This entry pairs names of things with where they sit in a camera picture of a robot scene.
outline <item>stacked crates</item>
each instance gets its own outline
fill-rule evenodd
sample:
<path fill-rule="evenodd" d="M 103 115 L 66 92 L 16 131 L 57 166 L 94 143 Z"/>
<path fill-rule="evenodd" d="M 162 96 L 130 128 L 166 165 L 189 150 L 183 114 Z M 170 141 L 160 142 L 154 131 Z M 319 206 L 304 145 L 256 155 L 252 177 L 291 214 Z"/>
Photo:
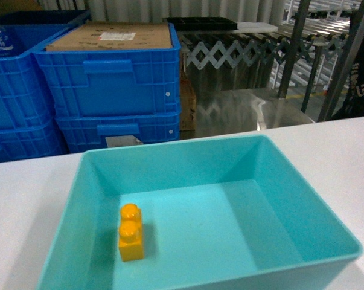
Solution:
<path fill-rule="evenodd" d="M 169 29 L 167 49 L 35 52 L 71 153 L 179 139 L 180 43 Z"/>
<path fill-rule="evenodd" d="M 64 25 L 10 25 L 24 50 L 0 58 L 0 162 L 66 152 L 53 120 L 53 100 L 32 54 L 68 30 Z"/>

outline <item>black tray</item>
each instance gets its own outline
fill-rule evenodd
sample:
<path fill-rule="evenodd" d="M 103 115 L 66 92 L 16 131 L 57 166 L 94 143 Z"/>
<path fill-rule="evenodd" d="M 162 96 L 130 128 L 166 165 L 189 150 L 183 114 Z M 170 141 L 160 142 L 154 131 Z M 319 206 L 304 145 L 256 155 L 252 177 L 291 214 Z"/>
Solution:
<path fill-rule="evenodd" d="M 224 17 L 167 17 L 176 30 L 236 30 L 237 23 Z"/>

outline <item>white label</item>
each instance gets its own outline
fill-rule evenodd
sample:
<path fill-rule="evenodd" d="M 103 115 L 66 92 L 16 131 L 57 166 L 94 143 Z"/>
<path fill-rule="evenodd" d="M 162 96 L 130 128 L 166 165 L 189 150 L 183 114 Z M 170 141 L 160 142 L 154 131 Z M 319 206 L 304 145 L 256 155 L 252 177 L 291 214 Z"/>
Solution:
<path fill-rule="evenodd" d="M 135 37 L 135 32 L 103 32 L 98 40 L 130 41 Z"/>

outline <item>cardboard box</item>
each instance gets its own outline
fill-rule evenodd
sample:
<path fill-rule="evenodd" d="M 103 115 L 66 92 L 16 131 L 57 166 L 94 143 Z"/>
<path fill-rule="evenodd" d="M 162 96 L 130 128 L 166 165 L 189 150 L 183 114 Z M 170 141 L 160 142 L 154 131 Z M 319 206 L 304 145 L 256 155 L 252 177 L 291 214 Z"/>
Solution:
<path fill-rule="evenodd" d="M 196 94 L 186 74 L 180 72 L 180 130 L 191 131 L 196 129 Z"/>
<path fill-rule="evenodd" d="M 166 23 L 87 22 L 46 47 L 47 51 L 172 48 Z"/>

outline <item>bottle label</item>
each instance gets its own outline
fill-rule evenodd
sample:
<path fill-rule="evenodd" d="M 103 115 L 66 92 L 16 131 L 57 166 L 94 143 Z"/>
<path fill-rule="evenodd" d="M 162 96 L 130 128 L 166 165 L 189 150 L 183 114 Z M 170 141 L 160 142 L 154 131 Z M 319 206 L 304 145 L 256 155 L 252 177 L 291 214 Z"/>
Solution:
<path fill-rule="evenodd" d="M 13 49 L 14 46 L 9 37 L 6 34 L 0 34 L 0 57 L 11 56 Z"/>

